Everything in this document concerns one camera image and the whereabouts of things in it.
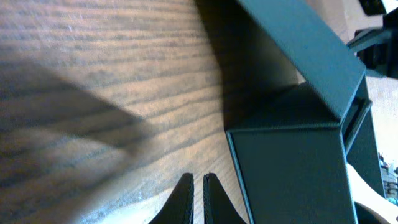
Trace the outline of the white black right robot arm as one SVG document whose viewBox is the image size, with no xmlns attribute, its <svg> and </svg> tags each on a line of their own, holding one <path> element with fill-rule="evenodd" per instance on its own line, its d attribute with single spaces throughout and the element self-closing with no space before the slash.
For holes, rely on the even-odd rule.
<svg viewBox="0 0 398 224">
<path fill-rule="evenodd" d="M 380 68 L 382 74 L 397 78 L 397 1 L 359 2 L 366 16 L 381 16 L 382 26 L 357 30 L 348 47 L 369 69 Z M 380 223 L 397 223 L 397 206 L 380 196 L 347 165 L 354 202 L 371 213 Z"/>
</svg>

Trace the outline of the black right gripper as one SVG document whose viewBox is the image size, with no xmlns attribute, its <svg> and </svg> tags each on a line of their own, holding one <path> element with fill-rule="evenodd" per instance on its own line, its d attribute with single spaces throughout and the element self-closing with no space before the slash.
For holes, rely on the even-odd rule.
<svg viewBox="0 0 398 224">
<path fill-rule="evenodd" d="M 347 46 L 367 69 L 397 79 L 397 8 L 382 17 L 383 26 L 357 30 Z"/>
</svg>

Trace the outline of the black gift box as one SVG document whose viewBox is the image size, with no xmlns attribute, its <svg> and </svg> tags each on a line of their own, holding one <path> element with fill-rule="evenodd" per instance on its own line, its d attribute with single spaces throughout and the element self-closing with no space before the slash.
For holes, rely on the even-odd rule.
<svg viewBox="0 0 398 224">
<path fill-rule="evenodd" d="M 197 1 L 221 69 L 224 126 L 250 223 L 376 223 L 365 66 L 306 1 Z"/>
</svg>

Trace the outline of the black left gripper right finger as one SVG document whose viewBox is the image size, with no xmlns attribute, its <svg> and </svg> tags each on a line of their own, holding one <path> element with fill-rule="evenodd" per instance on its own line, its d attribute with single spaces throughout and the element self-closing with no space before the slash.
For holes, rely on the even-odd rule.
<svg viewBox="0 0 398 224">
<path fill-rule="evenodd" d="M 214 173 L 203 177 L 203 206 L 205 224 L 246 224 Z"/>
</svg>

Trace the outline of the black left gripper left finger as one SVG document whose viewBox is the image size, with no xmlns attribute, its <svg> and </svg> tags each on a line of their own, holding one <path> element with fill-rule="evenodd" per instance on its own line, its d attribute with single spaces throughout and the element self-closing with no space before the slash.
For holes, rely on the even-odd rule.
<svg viewBox="0 0 398 224">
<path fill-rule="evenodd" d="M 192 224 L 194 211 L 193 174 L 184 173 L 172 193 L 149 224 Z"/>
</svg>

